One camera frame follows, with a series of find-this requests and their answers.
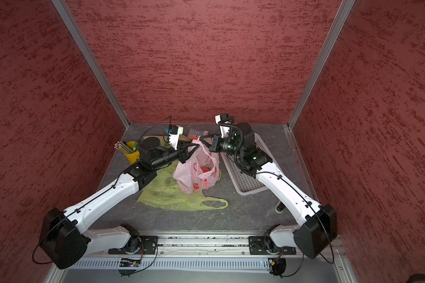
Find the aluminium front rail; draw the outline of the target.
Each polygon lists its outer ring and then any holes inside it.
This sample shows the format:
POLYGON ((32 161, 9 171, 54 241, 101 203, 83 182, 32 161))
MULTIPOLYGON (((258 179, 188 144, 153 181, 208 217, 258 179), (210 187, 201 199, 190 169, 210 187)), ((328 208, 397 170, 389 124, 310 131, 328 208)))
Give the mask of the aluminium front rail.
MULTIPOLYGON (((140 257, 141 255, 111 255, 109 249, 123 248, 131 239, 131 234, 123 227, 113 229, 91 230, 86 232, 90 239, 86 252, 81 256, 123 256, 140 257)), ((219 257, 243 258, 264 255, 251 255, 248 237, 265 236, 263 232, 255 233, 226 233, 226 232, 149 232, 140 233, 139 236, 157 236, 158 245, 154 255, 162 257, 219 257)))

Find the aluminium corner post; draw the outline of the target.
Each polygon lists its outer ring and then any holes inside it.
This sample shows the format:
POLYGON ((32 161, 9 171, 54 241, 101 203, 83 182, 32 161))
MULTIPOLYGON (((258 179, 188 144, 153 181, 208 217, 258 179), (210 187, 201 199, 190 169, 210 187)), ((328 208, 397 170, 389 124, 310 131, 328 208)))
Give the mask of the aluminium corner post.
POLYGON ((99 82, 102 90, 106 94, 116 114, 123 123, 125 129, 127 129, 131 125, 131 121, 129 120, 115 92, 113 91, 111 84, 108 82, 105 73, 103 72, 99 62, 93 54, 93 51, 89 47, 66 1, 52 0, 51 3, 54 5, 54 8, 56 9, 57 13, 60 15, 61 20, 65 24, 71 37, 73 38, 74 42, 78 46, 82 55, 84 56, 87 64, 92 70, 96 80, 99 82))
POLYGON ((328 31, 327 37, 323 42, 322 48, 315 61, 312 72, 305 84, 299 102, 297 103, 294 112, 288 123, 288 130, 293 131, 298 119, 301 116, 302 110, 304 109, 310 94, 312 93, 319 75, 328 60, 328 57, 343 29, 344 24, 355 4, 355 0, 343 0, 338 8, 336 16, 332 22, 332 25, 328 31))

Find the crayon box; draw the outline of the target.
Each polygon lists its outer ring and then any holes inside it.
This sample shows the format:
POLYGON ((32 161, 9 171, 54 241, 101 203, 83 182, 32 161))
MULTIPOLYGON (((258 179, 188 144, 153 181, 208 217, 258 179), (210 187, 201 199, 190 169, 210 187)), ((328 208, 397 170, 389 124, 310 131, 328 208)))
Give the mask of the crayon box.
POLYGON ((190 140, 196 140, 201 136, 209 135, 209 131, 207 130, 199 130, 199 129, 190 129, 187 135, 187 138, 190 140))

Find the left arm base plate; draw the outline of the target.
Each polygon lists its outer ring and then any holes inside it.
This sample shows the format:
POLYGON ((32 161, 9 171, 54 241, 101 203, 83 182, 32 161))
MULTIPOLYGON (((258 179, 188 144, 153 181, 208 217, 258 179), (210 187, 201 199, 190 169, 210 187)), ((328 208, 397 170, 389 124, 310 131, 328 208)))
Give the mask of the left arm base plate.
POLYGON ((157 236, 131 236, 123 248, 108 250, 111 255, 154 255, 158 245, 157 236))

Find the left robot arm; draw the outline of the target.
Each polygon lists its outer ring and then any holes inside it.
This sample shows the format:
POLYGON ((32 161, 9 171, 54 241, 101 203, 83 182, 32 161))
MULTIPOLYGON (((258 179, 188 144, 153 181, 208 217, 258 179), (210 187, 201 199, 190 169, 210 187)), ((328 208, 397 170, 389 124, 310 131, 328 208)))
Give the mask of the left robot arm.
POLYGON ((139 159, 114 181, 63 211, 54 208, 45 215, 38 247, 61 270, 97 252, 143 253, 139 232, 132 226, 123 224, 100 230, 91 230, 90 226, 119 202, 148 186, 158 170, 174 161, 185 163, 198 148, 199 144, 187 141, 176 148, 166 148, 156 137, 145 139, 139 145, 139 159))

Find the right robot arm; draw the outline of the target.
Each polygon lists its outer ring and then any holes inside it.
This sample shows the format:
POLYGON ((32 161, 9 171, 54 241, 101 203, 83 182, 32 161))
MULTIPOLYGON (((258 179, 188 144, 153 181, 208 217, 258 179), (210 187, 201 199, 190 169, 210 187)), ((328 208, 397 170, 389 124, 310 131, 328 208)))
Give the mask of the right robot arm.
POLYGON ((331 247, 338 235, 336 210, 321 205, 285 176, 273 158, 256 145, 249 124, 220 121, 218 125, 220 134, 202 136, 200 142, 210 152, 231 155, 239 171, 264 184, 296 221, 296 225, 271 230, 271 242, 277 247, 297 247, 310 259, 331 247))

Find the left aluminium corner post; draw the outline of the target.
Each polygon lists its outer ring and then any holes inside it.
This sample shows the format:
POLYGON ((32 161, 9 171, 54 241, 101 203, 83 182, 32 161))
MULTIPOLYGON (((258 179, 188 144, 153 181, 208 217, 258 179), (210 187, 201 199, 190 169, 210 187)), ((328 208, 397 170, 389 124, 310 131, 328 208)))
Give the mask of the left aluminium corner post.
POLYGON ((99 62, 93 54, 93 51, 89 47, 66 1, 52 0, 51 3, 54 5, 54 8, 56 9, 57 13, 60 15, 61 20, 65 24, 71 37, 73 38, 74 42, 78 46, 82 55, 84 56, 87 64, 92 70, 96 80, 99 82, 102 90, 106 94, 116 114, 123 123, 125 129, 127 129, 131 125, 131 121, 129 120, 115 92, 113 91, 111 84, 108 82, 105 73, 103 72, 99 62))

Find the yellow pencil cup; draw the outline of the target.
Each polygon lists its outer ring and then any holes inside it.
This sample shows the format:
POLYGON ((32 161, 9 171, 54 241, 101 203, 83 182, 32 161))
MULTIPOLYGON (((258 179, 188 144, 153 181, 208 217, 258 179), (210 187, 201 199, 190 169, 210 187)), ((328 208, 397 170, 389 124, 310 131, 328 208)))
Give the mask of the yellow pencil cup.
POLYGON ((140 153, 139 153, 138 147, 139 147, 139 144, 136 141, 132 141, 132 142, 119 141, 114 144, 114 148, 118 150, 119 152, 123 153, 131 165, 140 159, 140 153))

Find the green plastic bag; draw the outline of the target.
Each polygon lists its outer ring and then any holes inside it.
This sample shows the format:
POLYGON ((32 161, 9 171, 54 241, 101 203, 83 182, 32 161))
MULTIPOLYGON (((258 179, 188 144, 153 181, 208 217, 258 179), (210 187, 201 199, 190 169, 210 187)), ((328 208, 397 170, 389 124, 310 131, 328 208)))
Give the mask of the green plastic bag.
POLYGON ((194 212, 219 210, 228 207, 225 199, 204 196, 202 191, 186 194, 181 191, 173 173, 179 161, 161 169, 157 177, 143 189, 138 202, 168 211, 194 212))

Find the white plastic basket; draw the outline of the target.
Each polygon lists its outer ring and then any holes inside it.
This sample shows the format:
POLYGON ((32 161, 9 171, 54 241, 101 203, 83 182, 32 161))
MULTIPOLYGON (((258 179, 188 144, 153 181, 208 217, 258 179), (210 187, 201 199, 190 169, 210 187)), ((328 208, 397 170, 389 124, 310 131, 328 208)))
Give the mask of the white plastic basket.
MULTIPOLYGON (((278 166, 279 164, 277 163, 275 157, 272 155, 261 136, 257 133, 255 133, 255 142, 256 146, 268 154, 273 160, 274 164, 278 166)), ((225 167, 238 194, 247 196, 268 190, 264 184, 255 178, 242 173, 237 165, 233 162, 233 158, 231 156, 227 155, 226 153, 220 153, 220 156, 223 159, 225 167)))

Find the pink plastic bag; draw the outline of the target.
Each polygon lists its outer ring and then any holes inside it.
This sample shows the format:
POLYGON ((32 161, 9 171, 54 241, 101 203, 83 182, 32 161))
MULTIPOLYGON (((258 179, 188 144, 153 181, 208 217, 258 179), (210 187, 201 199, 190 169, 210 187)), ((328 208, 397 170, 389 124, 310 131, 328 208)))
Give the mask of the pink plastic bag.
POLYGON ((198 148, 185 163, 179 162, 173 173, 181 191, 186 194, 210 189, 220 177, 218 153, 210 152, 199 140, 192 142, 198 148))

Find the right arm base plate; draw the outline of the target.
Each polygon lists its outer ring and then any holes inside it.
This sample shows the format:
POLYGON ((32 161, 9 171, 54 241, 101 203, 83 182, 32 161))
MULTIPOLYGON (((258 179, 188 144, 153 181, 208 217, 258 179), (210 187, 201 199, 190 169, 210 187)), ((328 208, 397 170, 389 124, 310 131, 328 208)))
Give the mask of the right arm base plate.
POLYGON ((284 246, 278 247, 275 243, 265 236, 248 237, 249 250, 251 255, 296 255, 296 248, 284 246))

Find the right aluminium corner post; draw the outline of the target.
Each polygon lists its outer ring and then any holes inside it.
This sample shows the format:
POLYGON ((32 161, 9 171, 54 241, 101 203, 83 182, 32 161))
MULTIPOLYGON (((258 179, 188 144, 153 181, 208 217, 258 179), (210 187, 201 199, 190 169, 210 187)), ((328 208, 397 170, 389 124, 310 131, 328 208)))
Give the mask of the right aluminium corner post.
POLYGON ((343 0, 338 8, 336 16, 332 22, 332 25, 328 31, 327 37, 323 42, 322 48, 315 61, 312 72, 305 84, 299 102, 297 103, 294 112, 288 123, 288 130, 293 131, 298 119, 301 116, 302 110, 304 109, 310 94, 312 93, 319 75, 328 60, 328 57, 343 29, 344 24, 355 4, 355 0, 343 0))

